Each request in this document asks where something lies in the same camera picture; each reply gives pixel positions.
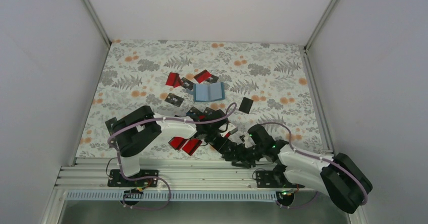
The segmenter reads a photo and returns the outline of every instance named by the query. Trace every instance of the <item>table surface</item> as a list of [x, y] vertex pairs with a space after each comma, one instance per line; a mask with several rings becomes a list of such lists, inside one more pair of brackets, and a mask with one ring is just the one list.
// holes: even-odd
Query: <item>table surface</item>
[[[224, 82], [226, 99], [194, 102], [183, 87], [165, 85], [170, 72], [197, 83], [193, 76], [208, 70]], [[184, 98], [180, 107], [164, 101], [169, 93]], [[323, 149], [314, 107], [297, 45], [166, 40], [115, 40], [108, 54], [92, 101], [76, 157], [115, 157], [107, 145], [105, 121], [129, 114], [143, 105], [165, 116], [184, 116], [195, 106], [226, 110], [243, 97], [254, 100], [251, 111], [235, 111], [229, 117], [239, 129], [232, 141], [249, 127], [280, 122], [292, 131], [296, 146], [313, 152]], [[288, 139], [277, 125], [266, 126], [274, 139]], [[210, 146], [193, 156], [175, 151], [169, 139], [157, 138], [142, 153], [144, 158], [221, 160]]]

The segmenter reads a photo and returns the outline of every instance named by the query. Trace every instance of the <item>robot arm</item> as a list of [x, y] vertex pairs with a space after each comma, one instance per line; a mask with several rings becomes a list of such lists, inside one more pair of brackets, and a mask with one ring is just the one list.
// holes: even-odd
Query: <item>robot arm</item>
[[154, 139], [168, 142], [174, 137], [182, 137], [205, 140], [234, 166], [255, 167], [255, 162], [264, 157], [277, 164], [273, 171], [279, 184], [288, 181], [322, 192], [347, 213], [353, 213], [365, 200], [364, 195], [372, 190], [370, 181], [345, 154], [317, 155], [314, 159], [314, 153], [292, 147], [285, 140], [275, 141], [260, 124], [248, 129], [255, 144], [246, 147], [228, 139], [236, 127], [227, 119], [220, 120], [224, 116], [221, 110], [215, 110], [209, 114], [189, 114], [183, 118], [168, 117], [169, 120], [165, 121], [166, 117], [154, 113], [149, 106], [143, 106], [118, 121], [116, 118], [108, 120], [106, 125], [113, 134], [147, 120], [140, 129], [130, 128], [115, 138], [122, 169], [127, 177], [140, 172], [138, 154]]

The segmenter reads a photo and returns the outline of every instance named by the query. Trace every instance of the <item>metal extrusion bar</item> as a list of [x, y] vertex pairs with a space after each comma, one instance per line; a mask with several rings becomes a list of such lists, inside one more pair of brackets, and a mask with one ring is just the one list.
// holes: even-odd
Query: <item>metal extrusion bar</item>
[[54, 189], [52, 191], [43, 218], [41, 220], [42, 224], [57, 224], [60, 221], [67, 193], [67, 190]]
[[321, 103], [318, 87], [316, 86], [316, 80], [313, 74], [312, 66], [309, 61], [309, 57], [303, 46], [299, 46], [299, 49], [305, 69], [306, 78], [308, 79], [309, 91], [311, 93], [312, 102], [314, 104], [316, 121], [318, 122], [319, 133], [321, 135], [323, 145], [329, 151], [334, 152], [334, 146], [330, 134], [329, 125], [327, 124], [326, 115], [324, 112], [323, 104]]
[[331, 0], [329, 5], [327, 6], [326, 10], [323, 13], [323, 16], [321, 16], [321, 19], [318, 21], [318, 24], [315, 26], [314, 31], [312, 32], [307, 44], [306, 44], [306, 50], [308, 50], [312, 44], [313, 41], [318, 36], [319, 32], [321, 31], [321, 28], [323, 27], [324, 23], [326, 22], [327, 18], [330, 16], [332, 10], [334, 9], [335, 5], [337, 4], [338, 0]]
[[94, 8], [92, 7], [92, 4], [89, 0], [82, 0], [82, 2], [85, 4], [86, 9], [88, 10], [88, 13], [90, 14], [92, 20], [94, 21], [99, 33], [101, 34], [102, 39], [104, 40], [105, 44], [110, 48], [110, 40], [107, 36], [107, 33], [105, 32], [104, 27], [101, 24], [101, 21], [98, 18], [98, 15], [96, 14]]
[[[73, 167], [62, 167], [55, 184], [56, 189], [120, 189], [107, 186], [108, 177], [105, 167], [108, 159], [78, 158]], [[264, 165], [263, 169], [272, 170], [275, 165]], [[197, 161], [197, 160], [165, 160], [165, 159], [142, 159], [142, 169], [159, 170], [159, 176], [165, 179], [172, 190], [191, 191], [282, 191], [283, 188], [261, 189], [257, 188], [256, 180], [253, 179], [254, 169], [242, 169], [231, 166], [225, 161]], [[118, 169], [117, 160], [114, 159], [111, 169]], [[167, 190], [162, 182], [158, 182], [156, 190]]]

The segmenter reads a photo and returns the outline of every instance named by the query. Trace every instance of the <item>cable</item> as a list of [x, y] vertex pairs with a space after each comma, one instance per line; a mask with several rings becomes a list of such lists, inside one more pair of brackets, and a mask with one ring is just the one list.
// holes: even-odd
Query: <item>cable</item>
[[300, 209], [300, 208], [304, 208], [304, 207], [307, 207], [308, 205], [310, 205], [313, 201], [315, 201], [317, 199], [318, 195], [319, 195], [319, 192], [317, 191], [315, 193], [315, 195], [312, 197], [311, 200], [309, 200], [307, 203], [305, 203], [303, 205], [299, 205], [299, 206], [283, 206], [283, 205], [281, 205], [278, 202], [278, 200], [276, 200], [275, 202], [276, 202], [277, 205], [280, 206], [280, 208], [285, 208], [285, 209]]
[[297, 152], [297, 153], [299, 153], [299, 154], [301, 154], [301, 155], [303, 155], [303, 156], [306, 156], [306, 157], [310, 157], [310, 158], [313, 158], [313, 159], [316, 159], [316, 160], [321, 160], [321, 161], [326, 161], [326, 162], [328, 162], [329, 164], [331, 164], [331, 165], [333, 165], [333, 166], [335, 166], [336, 168], [338, 168], [339, 170], [341, 170], [342, 172], [344, 172], [347, 176], [349, 176], [357, 185], [358, 185], [358, 187], [361, 189], [361, 191], [362, 191], [362, 193], [363, 193], [363, 195], [364, 195], [364, 200], [362, 201], [362, 203], [361, 203], [361, 205], [365, 205], [366, 203], [367, 203], [367, 200], [368, 200], [368, 196], [367, 196], [367, 191], [365, 190], [365, 188], [363, 187], [363, 185], [360, 183], [360, 181], [358, 181], [358, 179], [354, 176], [354, 175], [352, 175], [350, 172], [348, 172], [346, 169], [344, 169], [342, 166], [340, 166], [340, 165], [338, 165], [337, 163], [335, 163], [335, 162], [333, 162], [333, 161], [331, 161], [331, 160], [329, 160], [329, 159], [326, 159], [326, 158], [323, 158], [323, 157], [321, 157], [320, 155], [312, 155], [312, 154], [309, 154], [309, 153], [306, 153], [306, 152], [303, 152], [303, 151], [300, 151], [297, 147], [294, 147], [292, 144], [291, 144], [291, 131], [290, 131], [290, 129], [287, 127], [287, 126], [285, 126], [284, 124], [281, 124], [281, 123], [277, 123], [277, 122], [265, 122], [265, 123], [261, 123], [260, 125], [268, 125], [268, 124], [275, 124], [275, 125], [279, 125], [279, 126], [281, 126], [281, 127], [283, 127], [283, 128], [285, 128], [287, 131], [288, 131], [288, 133], [289, 133], [289, 136], [288, 136], [288, 144], [289, 144], [289, 146], [291, 147], [291, 149], [293, 149], [295, 152]]
[[140, 122], [137, 122], [137, 123], [131, 124], [131, 125], [127, 126], [127, 127], [124, 127], [124, 128], [122, 128], [122, 129], [118, 130], [117, 132], [113, 133], [113, 134], [112, 134], [112, 135], [107, 139], [107, 144], [116, 150], [116, 154], [117, 154], [117, 158], [118, 158], [118, 164], [119, 164], [119, 169], [120, 169], [120, 172], [121, 172], [121, 175], [123, 176], [123, 178], [124, 178], [125, 180], [129, 180], [129, 181], [138, 181], [138, 180], [146, 180], [146, 179], [159, 179], [159, 180], [161, 180], [162, 182], [164, 182], [164, 183], [165, 183], [165, 185], [166, 185], [166, 186], [167, 186], [167, 188], [168, 188], [168, 199], [167, 199], [167, 201], [165, 202], [165, 204], [164, 204], [163, 206], [161, 206], [161, 207], [156, 207], [156, 208], [147, 208], [147, 207], [137, 207], [137, 206], [136, 206], [136, 207], [133, 207], [133, 206], [127, 205], [127, 204], [125, 204], [125, 199], [126, 199], [126, 197], [128, 197], [129, 195], [131, 195], [131, 193], [128, 193], [128, 194], [126, 194], [126, 195], [124, 196], [123, 201], [122, 201], [123, 206], [124, 206], [124, 207], [128, 206], [128, 207], [130, 207], [130, 208], [135, 208], [135, 209], [140, 209], [140, 210], [160, 210], [160, 209], [164, 208], [166, 205], [168, 205], [168, 203], [170, 202], [170, 200], [171, 200], [171, 188], [170, 188], [170, 185], [169, 185], [169, 184], [168, 184], [164, 179], [162, 179], [162, 178], [161, 178], [161, 177], [159, 177], [159, 176], [145, 176], [145, 177], [139, 177], [139, 178], [134, 178], [134, 179], [129, 178], [129, 177], [126, 177], [126, 176], [125, 176], [125, 173], [123, 172], [123, 168], [122, 168], [122, 162], [121, 162], [121, 159], [120, 159], [120, 151], [119, 151], [119, 147], [118, 147], [118, 146], [115, 146], [115, 145], [113, 144], [113, 143], [114, 143], [114, 141], [112, 141], [112, 139], [114, 139], [114, 138], [115, 138], [116, 136], [118, 136], [119, 134], [121, 134], [121, 133], [123, 133], [123, 132], [125, 132], [125, 131], [128, 131], [129, 129], [132, 129], [132, 128], [136, 127], [136, 126], [140, 126], [140, 125], [143, 125], [143, 124], [146, 124], [146, 123], [149, 123], [149, 122], [156, 122], [156, 121], [177, 121], [177, 122], [184, 122], [184, 123], [190, 123], [190, 124], [201, 124], [201, 125], [203, 125], [203, 124], [211, 124], [211, 123], [214, 123], [214, 122], [218, 122], [218, 121], [224, 120], [224, 119], [226, 119], [227, 117], [229, 117], [231, 114], [233, 114], [233, 112], [236, 110], [236, 107], [237, 107], [236, 102], [233, 102], [232, 104], [230, 104], [230, 105], [227, 107], [227, 110], [226, 110], [226, 111], [229, 111], [230, 107], [232, 107], [232, 106], [234, 106], [234, 107], [233, 107], [232, 111], [231, 111], [229, 114], [226, 114], [224, 117], [221, 117], [221, 118], [218, 118], [218, 119], [215, 119], [215, 120], [211, 120], [211, 121], [206, 121], [206, 122], [195, 122], [195, 121], [187, 121], [186, 119], [172, 118], [172, 117], [152, 118], [152, 119], [147, 119], [147, 120], [143, 120], [143, 121], [140, 121]]
[[164, 203], [164, 205], [163, 205], [163, 206], [155, 207], [155, 208], [149, 208], [149, 207], [138, 207], [138, 206], [131, 206], [131, 205], [127, 205], [127, 204], [125, 204], [125, 199], [126, 199], [128, 196], [135, 194], [135, 193], [130, 192], [130, 193], [128, 193], [128, 194], [126, 194], [126, 195], [124, 195], [124, 196], [123, 196], [123, 199], [122, 199], [123, 207], [130, 207], [131, 209], [138, 209], [138, 210], [160, 210], [160, 209], [165, 208], [165, 206], [167, 206], [167, 205], [168, 205], [168, 203], [170, 202], [170, 200], [171, 200], [171, 187], [170, 187], [170, 185], [169, 185], [169, 184], [168, 184], [164, 179], [162, 179], [161, 177], [159, 177], [159, 176], [144, 176], [144, 177], [139, 177], [139, 178], [131, 179], [131, 178], [128, 178], [128, 177], [126, 177], [126, 176], [125, 176], [125, 174], [123, 173], [123, 170], [122, 170], [122, 166], [121, 166], [121, 174], [122, 174], [122, 176], [123, 176], [123, 178], [124, 178], [125, 180], [133, 180], [133, 181], [136, 181], [136, 180], [146, 180], [146, 179], [159, 179], [159, 180], [161, 180], [162, 182], [164, 182], [164, 183], [165, 183], [165, 185], [166, 185], [166, 186], [167, 186], [167, 188], [168, 188], [168, 199], [167, 199], [167, 201]]
[[251, 177], [252, 177], [254, 180], [256, 180], [256, 181], [257, 181], [257, 179], [255, 179], [255, 178], [254, 178], [254, 174], [255, 174], [255, 172], [256, 172], [257, 170], [263, 170], [263, 171], [266, 171], [265, 169], [256, 169], [256, 170], [254, 170], [254, 172], [253, 172], [253, 174], [251, 175]]
[[228, 127], [229, 127], [229, 121], [226, 123], [226, 129], [225, 129], [224, 131], [219, 130], [219, 132], [220, 132], [220, 133], [227, 132]]
[[105, 174], [107, 175], [108, 178], [111, 178], [111, 176], [109, 174], [107, 174], [107, 169], [109, 168], [110, 162], [115, 159], [115, 157], [110, 158], [109, 162], [107, 163], [107, 166], [105, 167]]

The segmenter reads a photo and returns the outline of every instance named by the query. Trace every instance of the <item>black object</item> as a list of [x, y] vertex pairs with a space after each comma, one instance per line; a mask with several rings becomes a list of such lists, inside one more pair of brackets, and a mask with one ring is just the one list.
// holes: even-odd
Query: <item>black object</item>
[[184, 101], [184, 99], [183, 98], [181, 98], [181, 97], [179, 97], [179, 96], [176, 96], [175, 94], [173, 94], [173, 93], [169, 93], [168, 94], [168, 96], [166, 97], [166, 99], [165, 99], [165, 102], [168, 102], [168, 103], [170, 103], [170, 104], [173, 104], [173, 105], [175, 105], [175, 106], [177, 106], [177, 107], [180, 107], [181, 106], [181, 103], [183, 103], [183, 101]]
[[210, 107], [205, 108], [205, 110], [203, 111], [203, 113], [205, 115], [211, 115], [211, 113], [213, 113], [215, 110], [211, 109]]
[[[333, 162], [356, 177], [367, 194], [370, 193], [373, 185], [346, 154], [337, 154], [333, 157]], [[359, 186], [332, 164], [324, 167], [320, 175], [333, 203], [346, 213], [354, 213], [364, 200], [364, 195]]]
[[[113, 134], [113, 124], [116, 123], [118, 120], [116, 119], [116, 117], [111, 118], [110, 120], [107, 120], [105, 122], [105, 126], [107, 127], [107, 130], [110, 133], [110, 136]], [[117, 142], [115, 139], [112, 140], [111, 144], [116, 144]]]
[[205, 79], [206, 82], [212, 84], [219, 80], [219, 78], [215, 75], [211, 75], [209, 78]]
[[279, 204], [283, 206], [289, 206], [293, 203], [294, 194], [293, 193], [285, 193], [285, 192], [276, 192], [277, 201]]
[[[159, 171], [157, 170], [140, 170], [139, 173], [131, 176], [130, 178], [136, 179], [140, 177], [145, 176], [158, 176]], [[142, 187], [148, 184], [150, 179], [145, 180], [137, 180], [137, 181], [129, 181], [125, 180], [123, 176], [120, 173], [120, 170], [111, 170], [110, 171], [110, 177], [109, 181], [107, 182], [107, 186], [109, 187]], [[157, 186], [157, 180], [152, 180], [150, 186], [148, 187], [156, 187]]]
[[193, 90], [194, 83], [192, 81], [186, 79], [185, 77], [181, 78], [181, 81], [183, 81], [183, 84], [181, 85], [181, 87], [188, 90]]
[[219, 134], [218, 128], [224, 123], [220, 121], [218, 125], [215, 125], [213, 127], [216, 129], [215, 131], [208, 130], [205, 141], [221, 153], [222, 158], [226, 161], [231, 161], [233, 166], [249, 169], [255, 167], [255, 162], [259, 161], [262, 157], [266, 157], [271, 162], [278, 162], [279, 151], [285, 144], [288, 144], [287, 141], [283, 140], [275, 141], [262, 125], [257, 124], [248, 129], [248, 133], [254, 140], [255, 145], [246, 148], [244, 144], [237, 144]]
[[[117, 132], [142, 120], [152, 119], [153, 115], [154, 113], [149, 106], [142, 106], [114, 122], [111, 125], [111, 132]], [[115, 139], [122, 157], [132, 157], [140, 153], [161, 133], [161, 127], [156, 122], [150, 122], [144, 126], [145, 128], [140, 132], [134, 127], [116, 136]]]
[[[123, 192], [123, 196], [122, 196], [122, 200], [120, 200], [120, 203], [123, 205], [123, 204], [126, 204], [126, 205], [136, 205], [136, 204], [138, 204], [140, 201], [138, 201], [138, 200], [136, 200], [136, 201], [133, 201], [133, 200], [123, 200], [123, 197], [125, 197], [125, 195], [126, 194], [129, 194], [129, 193], [135, 193], [135, 194], [143, 194], [143, 192], [140, 192], [139, 190], [137, 190], [137, 189], [132, 189], [132, 190], [125, 190], [124, 192]], [[130, 195], [130, 196], [128, 196], [127, 197], [127, 199], [134, 199], [134, 197], [132, 197], [132, 195]]]
[[297, 188], [297, 185], [294, 185], [287, 181], [284, 176], [284, 172], [280, 174], [282, 175], [282, 177], [274, 171], [257, 170], [255, 172], [257, 188]]
[[254, 100], [244, 97], [238, 110], [247, 114], [250, 113], [253, 102]]
[[192, 108], [190, 108], [190, 110], [186, 113], [186, 116], [190, 116], [190, 117], [196, 116], [198, 119], [202, 115], [203, 115], [203, 113], [200, 110], [198, 110], [198, 108], [196, 108], [194, 106]]
[[107, 166], [105, 166], [105, 175], [107, 175], [107, 177], [109, 177], [109, 178], [110, 178], [110, 175], [107, 173], [107, 170], [109, 169], [110, 162], [115, 158], [116, 157], [110, 158], [110, 160], [107, 162]]

